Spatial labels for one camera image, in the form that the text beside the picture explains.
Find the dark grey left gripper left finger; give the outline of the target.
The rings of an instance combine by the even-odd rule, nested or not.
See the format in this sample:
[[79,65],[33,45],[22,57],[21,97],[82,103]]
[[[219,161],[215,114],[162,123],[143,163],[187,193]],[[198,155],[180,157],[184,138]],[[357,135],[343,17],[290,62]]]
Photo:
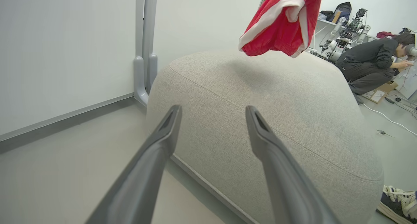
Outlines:
[[181,119],[182,107],[171,106],[85,224],[151,224],[165,165],[176,149]]

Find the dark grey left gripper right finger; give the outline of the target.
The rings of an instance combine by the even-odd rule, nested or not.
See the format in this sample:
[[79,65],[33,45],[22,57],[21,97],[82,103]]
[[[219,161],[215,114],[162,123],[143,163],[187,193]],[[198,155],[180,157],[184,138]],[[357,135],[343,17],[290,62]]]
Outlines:
[[275,224],[341,224],[256,107],[246,106],[245,117],[252,151],[265,172]]

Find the red shorts with white trim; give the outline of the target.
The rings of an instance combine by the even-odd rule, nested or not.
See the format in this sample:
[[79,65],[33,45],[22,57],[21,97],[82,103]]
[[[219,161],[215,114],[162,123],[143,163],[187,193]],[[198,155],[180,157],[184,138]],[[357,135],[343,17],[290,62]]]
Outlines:
[[248,56],[270,50],[296,58],[312,41],[322,0],[265,0],[240,37]]

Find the light grey fabric sofa seat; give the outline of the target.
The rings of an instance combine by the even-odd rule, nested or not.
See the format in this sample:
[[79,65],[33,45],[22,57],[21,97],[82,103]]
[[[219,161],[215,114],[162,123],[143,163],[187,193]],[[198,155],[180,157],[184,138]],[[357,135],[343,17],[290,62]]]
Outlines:
[[197,52],[156,76],[149,131],[177,104],[174,162],[247,224],[274,223],[262,164],[250,146],[247,105],[259,110],[342,224],[368,224],[384,172],[374,134],[334,65],[307,52]]

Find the navy sneaker with white laces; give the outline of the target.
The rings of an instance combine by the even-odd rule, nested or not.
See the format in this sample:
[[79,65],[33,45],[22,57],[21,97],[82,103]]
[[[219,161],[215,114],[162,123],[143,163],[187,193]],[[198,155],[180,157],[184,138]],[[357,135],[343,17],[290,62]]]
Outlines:
[[384,186],[376,211],[396,224],[417,224],[417,191]]

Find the grey metal partition stand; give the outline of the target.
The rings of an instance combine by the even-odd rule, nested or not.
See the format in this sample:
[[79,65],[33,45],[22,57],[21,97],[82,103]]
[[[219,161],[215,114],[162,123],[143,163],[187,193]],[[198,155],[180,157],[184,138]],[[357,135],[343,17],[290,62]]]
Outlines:
[[157,0],[136,0],[134,98],[147,107],[158,74],[158,56],[153,52]]

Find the flat cardboard box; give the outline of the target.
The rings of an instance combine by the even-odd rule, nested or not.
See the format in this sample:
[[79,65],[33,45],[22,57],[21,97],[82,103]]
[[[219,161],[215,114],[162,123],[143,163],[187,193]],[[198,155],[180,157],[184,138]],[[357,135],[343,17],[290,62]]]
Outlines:
[[396,89],[398,87],[398,84],[394,81],[389,81],[383,85],[381,85],[380,87],[369,91],[361,96],[363,96],[364,98],[370,100],[371,102],[374,102],[376,104],[379,104],[380,102],[382,102],[384,100],[385,97],[387,97],[387,95],[392,92],[394,89]]

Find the person in black clothes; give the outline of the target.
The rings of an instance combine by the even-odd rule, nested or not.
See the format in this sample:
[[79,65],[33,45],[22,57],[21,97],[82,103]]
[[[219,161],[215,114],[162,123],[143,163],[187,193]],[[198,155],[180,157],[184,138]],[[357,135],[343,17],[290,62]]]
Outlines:
[[392,56],[405,57],[406,47],[415,42],[415,34],[400,34],[392,39],[383,38],[357,45],[338,58],[336,67],[349,82],[358,105],[364,102],[360,95],[387,83],[394,69],[402,70],[412,65],[409,61],[395,63]]

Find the white and black humanoid robot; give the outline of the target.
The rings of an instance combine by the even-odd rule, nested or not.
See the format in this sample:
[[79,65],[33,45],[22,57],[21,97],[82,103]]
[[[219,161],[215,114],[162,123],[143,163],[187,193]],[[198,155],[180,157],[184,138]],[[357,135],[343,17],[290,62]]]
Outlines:
[[366,20],[363,20],[363,17],[366,16],[367,10],[361,8],[356,12],[353,19],[350,19],[345,25],[344,18],[341,18],[340,21],[336,23],[330,38],[327,39],[323,45],[319,46],[322,48],[322,52],[327,49],[332,49],[332,51],[326,52],[324,56],[325,60],[336,63],[344,52],[352,48],[350,47],[350,44],[355,35],[359,35],[357,42],[359,45],[362,44],[363,39],[371,29],[371,26],[366,24]]

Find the dark blue backpack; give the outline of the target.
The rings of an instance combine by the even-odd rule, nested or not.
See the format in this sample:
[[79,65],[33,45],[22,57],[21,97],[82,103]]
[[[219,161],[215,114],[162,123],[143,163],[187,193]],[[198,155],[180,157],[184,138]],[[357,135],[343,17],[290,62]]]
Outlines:
[[332,23],[338,23],[341,18],[344,18],[345,25],[350,19],[351,11],[352,5],[350,2],[341,3],[336,7],[335,11],[327,18],[327,20]]

